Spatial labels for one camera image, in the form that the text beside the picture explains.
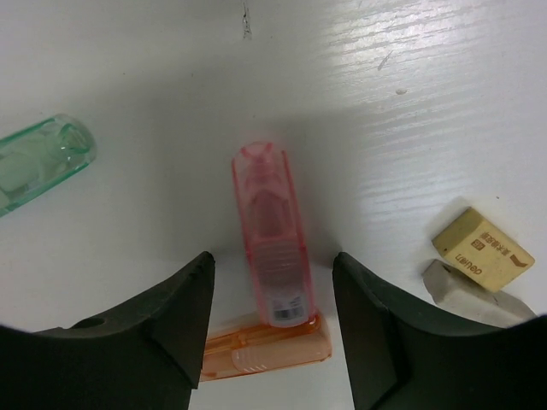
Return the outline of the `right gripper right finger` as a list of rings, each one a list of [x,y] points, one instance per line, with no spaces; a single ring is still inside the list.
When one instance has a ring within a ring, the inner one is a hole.
[[[544,409],[546,318],[497,328],[448,313],[351,255],[332,281],[357,409]]]

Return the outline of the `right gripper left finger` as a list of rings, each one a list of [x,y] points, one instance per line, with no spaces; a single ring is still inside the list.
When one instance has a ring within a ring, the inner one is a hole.
[[[215,287],[202,252],[170,278],[70,328],[1,328],[3,409],[187,409]]]

